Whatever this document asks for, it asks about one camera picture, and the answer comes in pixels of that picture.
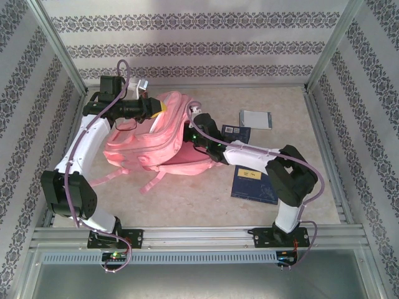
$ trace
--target pink cable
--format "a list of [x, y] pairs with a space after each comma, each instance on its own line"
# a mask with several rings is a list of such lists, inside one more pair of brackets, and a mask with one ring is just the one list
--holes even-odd
[[132, 258], [132, 246], [130, 245], [130, 243], [129, 243], [127, 240], [125, 240], [125, 239], [122, 238], [122, 237], [119, 237], [118, 235], [111, 234], [111, 233], [109, 233], [109, 232], [104, 232], [104, 231], [102, 231], [102, 230], [94, 229], [93, 227], [88, 226], [88, 225], [85, 224], [84, 222], [81, 222], [81, 223], [79, 222], [79, 220], [78, 220], [78, 218], [77, 218], [77, 216], [76, 216], [76, 211], [75, 211], [74, 205], [73, 205], [73, 203], [72, 203], [72, 198], [71, 198], [71, 196], [70, 196], [70, 191], [69, 191], [69, 176], [68, 176], [68, 174], [69, 174], [70, 167], [73, 165], [75, 152], [76, 152], [76, 150], [77, 150], [77, 148], [78, 148], [80, 142], [82, 141], [82, 138], [83, 138], [84, 135], [86, 134], [86, 132], [90, 129], [90, 127], [91, 127], [91, 126], [92, 126], [105, 112], [107, 112], [112, 106], [114, 106], [114, 105], [116, 104], [117, 101], [119, 101], [119, 99], [122, 97], [122, 95], [124, 94], [125, 90], [126, 90], [127, 87], [128, 87], [129, 80], [130, 80], [130, 67], [129, 67], [129, 65], [128, 65], [128, 63], [127, 63], [126, 60], [121, 59], [121, 60], [118, 61], [118, 64], [117, 64], [117, 71], [118, 71], [118, 75], [120, 75], [120, 64], [121, 64], [122, 62], [126, 65], [126, 68], [127, 68], [127, 79], [126, 79], [125, 85], [123, 86], [123, 88], [122, 88], [121, 92], [118, 94], [118, 96], [117, 96], [107, 107], [105, 107], [95, 118], [93, 118], [93, 120], [92, 120], [92, 121], [87, 125], [87, 127], [81, 132], [81, 134], [80, 134], [79, 137], [77, 138], [77, 140], [76, 140], [74, 146], [72, 147], [72, 150], [70, 151], [69, 160], [68, 160], [68, 162], [67, 162], [67, 167], [66, 167], [66, 169], [65, 169], [65, 176], [64, 176], [65, 194], [66, 194], [66, 196], [67, 196], [68, 206], [69, 206], [69, 209], [70, 209], [70, 213], [72, 214], [72, 218], [73, 218], [73, 220], [74, 220], [74, 222], [75, 222], [76, 228], [78, 229], [78, 228], [80, 227], [80, 225], [82, 224], [82, 226], [84, 226], [84, 227], [86, 227], [86, 228], [88, 228], [88, 229], [90, 229], [90, 230], [92, 230], [92, 231], [94, 231], [94, 232], [100, 231], [101, 234], [108, 235], [108, 236], [110, 236], [110, 237], [114, 237], [114, 238], [116, 238], [116, 239], [118, 239], [118, 240], [121, 240], [121, 241], [123, 241], [123, 242], [125, 242], [125, 243], [127, 244], [129, 254], [128, 254], [128, 258], [126, 258], [126, 261], [125, 261], [125, 263], [124, 263], [123, 265], [121, 265], [119, 268], [117, 268], [117, 269], [115, 269], [115, 270], [109, 270], [109, 269], [106, 267], [106, 265], [104, 266], [104, 269], [105, 269], [106, 272], [113, 272], [113, 273], [118, 272], [119, 270], [125, 268], [126, 265], [129, 263], [130, 259]]

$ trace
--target book cover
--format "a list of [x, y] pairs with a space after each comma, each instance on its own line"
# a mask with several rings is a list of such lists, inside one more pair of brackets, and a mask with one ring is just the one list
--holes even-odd
[[[231, 136], [248, 144], [251, 128], [223, 125], [222, 135]], [[267, 204], [277, 204], [278, 202], [277, 194], [272, 188], [269, 176], [243, 166], [236, 166], [231, 196]]]

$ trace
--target speckled floor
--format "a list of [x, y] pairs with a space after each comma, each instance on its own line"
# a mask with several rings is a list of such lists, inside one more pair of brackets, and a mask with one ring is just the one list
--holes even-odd
[[[169, 90], [150, 90], [150, 96]], [[299, 87], [280, 88], [209, 88], [179, 90], [203, 104], [219, 128], [222, 124], [238, 126], [240, 109], [272, 113], [272, 130], [252, 130], [250, 144], [268, 148], [294, 145], [303, 157], [320, 170], [324, 165]], [[88, 179], [99, 178], [115, 170], [98, 151]], [[99, 205], [118, 216], [125, 227], [270, 225], [277, 206], [231, 197], [234, 166], [209, 169], [198, 176], [167, 174], [149, 193], [139, 188], [156, 176], [139, 172], [120, 176], [95, 187]], [[318, 224], [339, 224], [330, 186], [305, 210], [303, 219]], [[72, 221], [57, 216], [56, 227], [71, 226]]]

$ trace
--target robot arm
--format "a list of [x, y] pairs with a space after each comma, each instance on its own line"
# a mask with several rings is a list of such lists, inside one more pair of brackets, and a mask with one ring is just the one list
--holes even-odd
[[[87, 129], [87, 125], [95, 116], [120, 93], [122, 81], [121, 77], [101, 77], [98, 101], [91, 100], [84, 107], [84, 116], [79, 132], [67, 154], [54, 171], [44, 171], [41, 177], [47, 205], [52, 212], [64, 217], [71, 217], [64, 190], [64, 176], [68, 175], [69, 190], [79, 220], [98, 231], [113, 234], [117, 234], [120, 222], [113, 215], [97, 207], [97, 195], [86, 181], [85, 175], [89, 173], [96, 152], [117, 118], [134, 118], [141, 123], [166, 110], [166, 107], [154, 98], [139, 96], [137, 100], [120, 100], [97, 119], [90, 129]], [[146, 85], [139, 83], [137, 86], [143, 89]], [[206, 153], [217, 162], [241, 165], [268, 174], [280, 200], [279, 212], [273, 225], [275, 239], [282, 240], [285, 235], [291, 234], [299, 225], [298, 215], [302, 201], [313, 190], [317, 182], [316, 174], [298, 163], [261, 153], [259, 150], [264, 150], [262, 148], [249, 146], [240, 141], [227, 140], [221, 136], [210, 115], [202, 113], [201, 110], [194, 111], [193, 115], [195, 116], [194, 123], [207, 135], [226, 141], [230, 145], [221, 145], [201, 136], [189, 124], [185, 125], [183, 140], [192, 142], [194, 146], [206, 148]], [[86, 131], [86, 134], [77, 147], [72, 166], [67, 174], [70, 153], [78, 136], [83, 131]], [[305, 161], [293, 146], [267, 150], [270, 153], [283, 154]]]
[[231, 145], [225, 146], [211, 141], [189, 125], [185, 127], [184, 141], [191, 141], [194, 146], [205, 148], [206, 153], [214, 161], [244, 166], [269, 176], [280, 201], [279, 212], [273, 225], [274, 237], [278, 242], [282, 242], [286, 235], [291, 234], [298, 227], [302, 202], [312, 192], [318, 181], [317, 175], [299, 163], [259, 151], [267, 150], [270, 153], [283, 154], [306, 162], [295, 147], [287, 145], [283, 149], [265, 149], [247, 145], [238, 140], [231, 141], [221, 135], [208, 113], [202, 113], [198, 109], [195, 112], [193, 122], [198, 128], [207, 135]]
[[[118, 219], [97, 207], [97, 195], [85, 179], [89, 173], [96, 152], [104, 138], [118, 118], [134, 118], [142, 123], [144, 120], [156, 117], [166, 110], [166, 106], [154, 98], [143, 97], [139, 93], [145, 91], [146, 80], [140, 80], [132, 86], [136, 92], [136, 100], [120, 100], [109, 111], [104, 113], [87, 129], [89, 123], [112, 102], [122, 89], [122, 77], [101, 76], [100, 91], [86, 104], [79, 132], [72, 142], [68, 152], [55, 167], [54, 171], [44, 171], [41, 184], [44, 190], [48, 208], [55, 214], [71, 217], [64, 187], [64, 176], [69, 176], [69, 190], [77, 217], [90, 227], [99, 231], [116, 233]], [[82, 132], [81, 139], [73, 159], [70, 158], [72, 148]], [[66, 173], [67, 163], [72, 162], [69, 173]]]

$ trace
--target black mounting bracket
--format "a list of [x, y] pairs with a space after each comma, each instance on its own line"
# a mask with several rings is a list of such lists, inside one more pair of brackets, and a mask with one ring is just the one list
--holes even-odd
[[276, 239], [276, 228], [256, 227], [248, 230], [248, 234], [253, 236], [255, 248], [289, 248], [294, 247], [297, 242], [298, 247], [309, 247], [309, 235], [305, 227], [297, 227], [291, 233], [286, 234], [284, 239]]
[[[121, 229], [118, 235], [128, 240], [133, 249], [141, 249], [143, 243], [142, 229]], [[89, 240], [87, 241], [88, 249], [127, 249], [125, 242], [115, 240], [96, 232], [90, 231]]]

